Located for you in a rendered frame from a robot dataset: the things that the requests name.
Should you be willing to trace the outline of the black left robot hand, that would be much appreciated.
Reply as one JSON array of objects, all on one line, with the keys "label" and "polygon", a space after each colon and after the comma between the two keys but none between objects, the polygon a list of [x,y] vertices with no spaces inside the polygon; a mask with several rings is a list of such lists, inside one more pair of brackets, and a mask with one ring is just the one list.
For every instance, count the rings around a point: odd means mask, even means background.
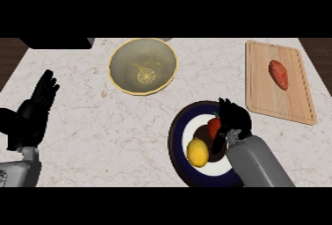
[{"label": "black left robot hand", "polygon": [[7,147],[16,151],[23,147],[35,147],[44,138],[48,111],[53,105],[59,85],[53,72],[47,69],[31,95],[16,111],[0,108],[0,132],[7,135]]}]

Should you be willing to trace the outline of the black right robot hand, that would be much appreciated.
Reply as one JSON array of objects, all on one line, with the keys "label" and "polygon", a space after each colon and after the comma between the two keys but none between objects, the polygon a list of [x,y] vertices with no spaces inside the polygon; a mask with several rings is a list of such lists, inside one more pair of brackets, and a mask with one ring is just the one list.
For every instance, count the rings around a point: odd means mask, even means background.
[{"label": "black right robot hand", "polygon": [[225,141],[227,132],[240,130],[239,139],[243,140],[252,135],[252,119],[248,111],[230,100],[220,99],[220,128],[212,142],[211,153],[217,155]]}]

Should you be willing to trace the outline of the red bell pepper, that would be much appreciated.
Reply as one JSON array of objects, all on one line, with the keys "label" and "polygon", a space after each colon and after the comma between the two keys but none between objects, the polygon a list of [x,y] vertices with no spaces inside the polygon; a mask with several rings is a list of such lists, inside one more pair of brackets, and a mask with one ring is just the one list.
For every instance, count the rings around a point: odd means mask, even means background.
[{"label": "red bell pepper", "polygon": [[220,116],[214,112],[214,118],[208,121],[208,134],[209,134],[209,139],[215,139],[217,132],[220,130]]}]

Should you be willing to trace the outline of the blue and white plate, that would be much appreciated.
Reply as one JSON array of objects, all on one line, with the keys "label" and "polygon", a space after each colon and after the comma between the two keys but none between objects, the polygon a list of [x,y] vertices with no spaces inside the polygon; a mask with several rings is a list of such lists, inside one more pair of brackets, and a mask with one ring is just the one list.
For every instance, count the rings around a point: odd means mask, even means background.
[{"label": "blue and white plate", "polygon": [[209,153],[206,164],[197,168],[187,161],[187,144],[199,138],[208,150],[212,147],[212,140],[208,132],[208,122],[220,111],[220,104],[215,101],[199,101],[187,105],[178,112],[168,130],[168,155],[177,175],[190,187],[243,187],[237,174],[231,169],[225,157],[224,144],[217,155]]}]

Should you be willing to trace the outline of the yellow-rimmed grey bowl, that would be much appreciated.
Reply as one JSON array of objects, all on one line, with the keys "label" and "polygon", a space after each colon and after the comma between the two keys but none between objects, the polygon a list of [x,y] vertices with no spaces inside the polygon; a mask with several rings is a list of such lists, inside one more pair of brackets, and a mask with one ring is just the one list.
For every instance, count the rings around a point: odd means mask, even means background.
[{"label": "yellow-rimmed grey bowl", "polygon": [[147,96],[169,85],[177,67],[175,50],[164,40],[131,39],[113,50],[107,65],[109,79],[124,93]]}]

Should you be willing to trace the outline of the yellow lemon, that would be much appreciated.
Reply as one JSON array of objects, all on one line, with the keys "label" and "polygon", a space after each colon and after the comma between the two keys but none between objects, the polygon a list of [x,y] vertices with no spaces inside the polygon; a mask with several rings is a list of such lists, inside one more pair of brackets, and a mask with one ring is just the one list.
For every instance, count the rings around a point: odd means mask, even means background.
[{"label": "yellow lemon", "polygon": [[208,159],[208,146],[199,138],[195,138],[187,144],[187,161],[195,167],[200,168],[208,163]]}]

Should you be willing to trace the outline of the wooden cutting board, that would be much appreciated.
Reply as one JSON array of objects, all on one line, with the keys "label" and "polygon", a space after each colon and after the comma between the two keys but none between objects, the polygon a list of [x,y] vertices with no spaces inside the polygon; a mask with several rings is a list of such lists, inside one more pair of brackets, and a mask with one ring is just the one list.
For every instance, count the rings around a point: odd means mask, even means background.
[{"label": "wooden cutting board", "polygon": [[316,124],[316,109],[301,53],[295,48],[245,43],[245,97],[251,112]]}]

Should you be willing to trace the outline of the orange sweet potato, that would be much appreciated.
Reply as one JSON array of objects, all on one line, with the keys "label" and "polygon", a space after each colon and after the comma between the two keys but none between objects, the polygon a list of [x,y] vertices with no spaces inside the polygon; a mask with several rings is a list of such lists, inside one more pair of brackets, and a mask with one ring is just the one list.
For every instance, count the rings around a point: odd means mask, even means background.
[{"label": "orange sweet potato", "polygon": [[286,91],[287,90],[287,71],[283,64],[276,60],[270,61],[268,73],[276,82],[276,85],[283,91]]}]

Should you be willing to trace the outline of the black appliance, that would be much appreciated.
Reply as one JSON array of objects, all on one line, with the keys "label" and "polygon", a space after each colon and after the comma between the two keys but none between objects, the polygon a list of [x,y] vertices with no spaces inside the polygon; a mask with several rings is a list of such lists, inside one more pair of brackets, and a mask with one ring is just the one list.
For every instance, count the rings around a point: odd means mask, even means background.
[{"label": "black appliance", "polygon": [[94,38],[22,38],[32,49],[90,49]]}]

